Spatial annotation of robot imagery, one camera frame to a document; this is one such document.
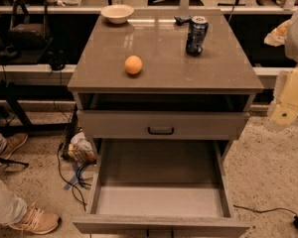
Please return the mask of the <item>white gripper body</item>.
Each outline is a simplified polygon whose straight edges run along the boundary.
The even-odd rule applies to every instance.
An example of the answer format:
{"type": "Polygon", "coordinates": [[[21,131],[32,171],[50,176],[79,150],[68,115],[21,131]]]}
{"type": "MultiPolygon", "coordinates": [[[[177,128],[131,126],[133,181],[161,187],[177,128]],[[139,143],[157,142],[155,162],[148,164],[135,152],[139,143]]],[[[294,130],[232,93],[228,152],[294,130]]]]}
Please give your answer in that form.
{"type": "Polygon", "coordinates": [[[277,96],[277,103],[298,110],[298,67],[293,68],[286,74],[285,83],[277,96]]]}

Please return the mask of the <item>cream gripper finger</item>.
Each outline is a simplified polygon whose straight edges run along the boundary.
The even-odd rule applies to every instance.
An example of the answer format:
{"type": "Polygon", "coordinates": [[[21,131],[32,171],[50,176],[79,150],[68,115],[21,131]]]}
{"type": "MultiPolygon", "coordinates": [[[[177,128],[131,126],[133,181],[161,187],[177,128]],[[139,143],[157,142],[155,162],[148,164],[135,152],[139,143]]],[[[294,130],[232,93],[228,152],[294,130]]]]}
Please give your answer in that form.
{"type": "Polygon", "coordinates": [[[265,127],[270,131],[282,131],[298,117],[298,108],[272,101],[267,110],[265,127]]]}

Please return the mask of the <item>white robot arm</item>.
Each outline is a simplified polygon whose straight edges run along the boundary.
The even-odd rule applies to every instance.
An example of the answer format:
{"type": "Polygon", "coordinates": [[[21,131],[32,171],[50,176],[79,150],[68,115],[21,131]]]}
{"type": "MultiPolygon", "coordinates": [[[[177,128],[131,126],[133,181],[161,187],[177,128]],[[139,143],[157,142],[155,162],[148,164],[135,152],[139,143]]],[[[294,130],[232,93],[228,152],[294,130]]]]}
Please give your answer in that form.
{"type": "Polygon", "coordinates": [[[266,128],[281,131],[298,117],[298,10],[270,32],[264,42],[274,47],[283,45],[285,55],[297,62],[290,72],[281,71],[277,76],[267,111],[266,128]]]}

